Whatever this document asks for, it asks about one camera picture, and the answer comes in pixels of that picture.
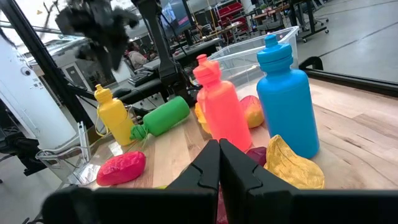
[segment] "blue water bottle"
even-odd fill
[[[268,35],[265,41],[257,59],[267,75],[257,84],[257,93],[269,135],[281,135],[297,155],[309,159],[318,152],[319,140],[307,74],[290,69],[290,44],[278,44],[275,35]]]

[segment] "squeeze bottle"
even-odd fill
[[[110,89],[104,89],[100,84],[95,87],[94,97],[99,103],[97,107],[98,117],[101,118],[105,128],[111,131],[113,137],[121,146],[130,144],[132,142],[130,130],[134,124],[122,101],[113,98]]]
[[[205,54],[197,59],[199,66],[193,70],[193,74],[203,85],[197,100],[211,135],[218,141],[225,138],[246,152],[251,145],[251,135],[234,85],[229,81],[221,81],[217,61],[208,61]]]
[[[189,115],[189,106],[181,97],[170,100],[143,117],[144,124],[131,129],[131,139],[143,140],[148,133],[159,136]]]
[[[265,42],[257,59],[267,75],[257,84],[257,93],[269,135],[281,135],[297,155],[309,159],[318,152],[319,140],[307,74],[290,69],[290,44],[278,44],[275,35]]]

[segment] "computer monitor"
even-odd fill
[[[160,0],[160,4],[162,5],[163,15],[166,17],[177,35],[191,28],[193,20],[186,0]],[[173,37],[173,29],[165,21],[163,16],[160,18],[166,37]]]

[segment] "green water bottle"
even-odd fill
[[[144,124],[131,128],[130,139],[143,140],[149,133],[159,136],[189,115],[189,106],[181,97],[170,100],[143,118]]]

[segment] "yellow water bottle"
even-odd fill
[[[134,126],[122,101],[113,98],[110,89],[104,89],[100,84],[96,85],[94,96],[99,105],[97,115],[101,118],[105,128],[112,133],[115,140],[125,146],[132,143],[130,130]]]

